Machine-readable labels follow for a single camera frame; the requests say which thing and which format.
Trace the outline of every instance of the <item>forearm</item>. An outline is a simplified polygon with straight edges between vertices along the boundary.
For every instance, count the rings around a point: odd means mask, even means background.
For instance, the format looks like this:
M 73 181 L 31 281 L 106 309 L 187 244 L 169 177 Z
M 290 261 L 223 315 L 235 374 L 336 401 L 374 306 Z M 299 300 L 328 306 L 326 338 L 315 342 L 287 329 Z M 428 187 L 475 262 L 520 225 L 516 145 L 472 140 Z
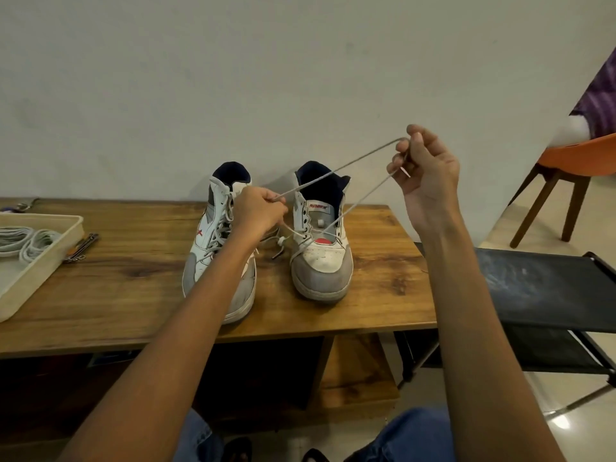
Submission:
M 461 216 L 422 240 L 458 460 L 564 461 L 504 335 Z
M 61 460 L 168 460 L 246 260 L 233 234 L 178 311 L 107 392 Z

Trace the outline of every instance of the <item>orange chair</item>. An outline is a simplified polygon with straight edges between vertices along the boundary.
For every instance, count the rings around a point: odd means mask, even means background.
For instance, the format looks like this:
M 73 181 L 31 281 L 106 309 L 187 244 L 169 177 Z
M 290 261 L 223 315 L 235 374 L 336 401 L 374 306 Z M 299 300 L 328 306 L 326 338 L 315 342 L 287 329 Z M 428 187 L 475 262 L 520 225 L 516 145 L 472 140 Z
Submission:
M 539 158 L 539 162 L 535 164 L 522 182 L 520 189 L 509 202 L 511 204 L 515 201 L 537 175 L 543 176 L 545 185 L 543 185 L 543 189 L 509 245 L 512 248 L 518 247 L 558 180 L 565 180 L 574 184 L 574 193 L 571 196 L 565 226 L 560 238 L 563 241 L 571 240 L 571 234 L 574 231 L 577 216 L 580 214 L 590 177 L 613 173 L 616 173 L 616 133 L 572 146 L 545 149 Z

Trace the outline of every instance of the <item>hand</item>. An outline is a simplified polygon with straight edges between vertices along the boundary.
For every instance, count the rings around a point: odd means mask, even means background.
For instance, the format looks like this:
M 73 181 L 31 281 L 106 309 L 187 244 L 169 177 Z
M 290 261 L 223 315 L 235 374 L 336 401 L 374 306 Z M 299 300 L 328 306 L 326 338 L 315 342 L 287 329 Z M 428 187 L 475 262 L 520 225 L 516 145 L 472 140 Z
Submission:
M 288 208 L 285 199 L 270 202 L 278 194 L 258 186 L 246 186 L 234 200 L 233 230 L 242 232 L 251 241 L 258 243 L 265 232 L 282 221 Z
M 387 166 L 402 188 L 406 213 L 420 237 L 442 232 L 459 216 L 458 159 L 431 131 L 419 125 L 409 125 L 404 139 L 396 145 L 398 153 Z M 404 155 L 410 147 L 410 159 Z

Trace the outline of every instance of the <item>white sneaker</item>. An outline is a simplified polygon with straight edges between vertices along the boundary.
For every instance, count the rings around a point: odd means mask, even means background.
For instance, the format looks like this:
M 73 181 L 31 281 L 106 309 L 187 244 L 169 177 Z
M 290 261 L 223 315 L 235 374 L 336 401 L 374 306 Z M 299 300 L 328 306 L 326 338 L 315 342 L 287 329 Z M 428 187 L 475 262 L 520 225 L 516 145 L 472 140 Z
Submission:
M 306 162 L 295 172 L 296 185 L 325 175 L 329 169 L 318 162 Z M 330 175 L 295 193 L 293 225 L 301 236 L 291 256 L 291 277 L 297 291 L 310 300 L 335 303 L 349 289 L 353 257 L 341 219 L 327 233 L 319 233 L 343 213 L 344 192 L 350 177 Z
M 232 230 L 233 200 L 250 184 L 250 174 L 237 162 L 225 162 L 212 174 L 208 207 L 199 221 L 195 241 L 184 266 L 184 296 L 188 295 L 227 240 Z M 254 302 L 256 287 L 257 268 L 254 256 L 250 256 L 223 324 L 234 323 L 248 314 Z

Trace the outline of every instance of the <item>shoe sole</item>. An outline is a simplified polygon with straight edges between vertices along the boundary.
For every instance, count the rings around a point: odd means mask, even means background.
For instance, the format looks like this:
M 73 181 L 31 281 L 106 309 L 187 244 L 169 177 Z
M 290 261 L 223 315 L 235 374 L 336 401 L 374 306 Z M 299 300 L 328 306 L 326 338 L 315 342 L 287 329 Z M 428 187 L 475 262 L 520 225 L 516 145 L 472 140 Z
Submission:
M 302 284 L 301 280 L 299 280 L 298 277 L 295 275 L 295 272 L 293 271 L 292 267 L 291 267 L 291 278 L 293 279 L 293 285 L 295 286 L 295 288 L 297 289 L 300 295 L 302 295 L 305 298 L 308 298 L 308 300 L 314 300 L 314 301 L 318 301 L 319 303 L 326 303 L 326 304 L 337 303 L 340 300 L 342 300 L 342 298 L 344 298 L 344 296 L 347 294 L 347 291 L 349 290 L 349 285 L 350 285 L 350 279 L 349 279 L 349 283 L 345 285 L 342 290 L 338 290 L 337 292 L 317 292 L 316 290 L 311 290 L 308 287 L 306 287 L 304 284 Z
M 257 269 L 254 269 L 254 284 L 252 284 L 252 291 L 250 295 L 244 302 L 244 304 L 235 310 L 233 313 L 225 316 L 222 324 L 231 324 L 236 323 L 237 321 L 241 321 L 252 309 L 252 304 L 254 303 L 254 295 L 257 292 Z

